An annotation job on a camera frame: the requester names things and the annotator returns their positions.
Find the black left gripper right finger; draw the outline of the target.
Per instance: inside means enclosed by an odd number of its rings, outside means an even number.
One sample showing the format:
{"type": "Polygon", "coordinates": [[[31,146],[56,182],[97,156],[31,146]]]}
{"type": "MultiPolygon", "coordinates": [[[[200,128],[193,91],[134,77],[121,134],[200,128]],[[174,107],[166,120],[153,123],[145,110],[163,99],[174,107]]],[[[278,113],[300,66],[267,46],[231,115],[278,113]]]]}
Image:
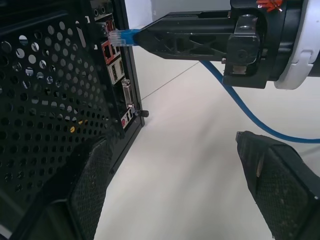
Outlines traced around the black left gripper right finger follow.
{"type": "Polygon", "coordinates": [[[320,240],[320,177],[290,145],[240,131],[247,187],[275,240],[320,240]]]}

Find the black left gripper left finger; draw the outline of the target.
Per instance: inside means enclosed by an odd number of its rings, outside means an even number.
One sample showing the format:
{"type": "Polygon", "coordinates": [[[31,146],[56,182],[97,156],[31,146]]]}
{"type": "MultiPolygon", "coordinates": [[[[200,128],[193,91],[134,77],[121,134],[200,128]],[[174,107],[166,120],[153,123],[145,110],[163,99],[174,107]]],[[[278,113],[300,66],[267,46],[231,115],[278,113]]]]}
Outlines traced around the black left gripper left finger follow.
{"type": "Polygon", "coordinates": [[[36,195],[11,240],[93,240],[106,190],[113,143],[89,138],[36,195]]]}

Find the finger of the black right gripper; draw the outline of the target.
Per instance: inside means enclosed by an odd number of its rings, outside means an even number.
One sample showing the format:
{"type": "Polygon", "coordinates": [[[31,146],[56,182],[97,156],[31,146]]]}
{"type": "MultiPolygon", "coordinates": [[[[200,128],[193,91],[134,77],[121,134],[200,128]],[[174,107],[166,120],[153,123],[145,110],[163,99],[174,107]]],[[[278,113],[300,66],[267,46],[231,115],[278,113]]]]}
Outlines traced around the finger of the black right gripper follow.
{"type": "Polygon", "coordinates": [[[170,12],[142,29],[144,30],[149,27],[155,29],[173,29],[195,26],[218,26],[225,23],[228,25],[233,23],[228,14],[228,10],[170,12]]]}
{"type": "Polygon", "coordinates": [[[135,42],[163,59],[253,64],[260,50],[255,33],[234,33],[233,25],[150,25],[134,35],[135,42]]]}

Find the black computer tower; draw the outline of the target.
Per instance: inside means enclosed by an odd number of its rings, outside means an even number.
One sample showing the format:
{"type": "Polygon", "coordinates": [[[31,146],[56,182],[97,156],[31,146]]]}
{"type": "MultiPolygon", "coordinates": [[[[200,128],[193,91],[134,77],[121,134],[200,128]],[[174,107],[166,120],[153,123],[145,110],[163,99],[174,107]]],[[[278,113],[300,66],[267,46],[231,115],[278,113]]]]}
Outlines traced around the black computer tower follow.
{"type": "Polygon", "coordinates": [[[113,143],[108,185],[144,120],[125,0],[0,0],[0,240],[86,140],[113,143]]]}

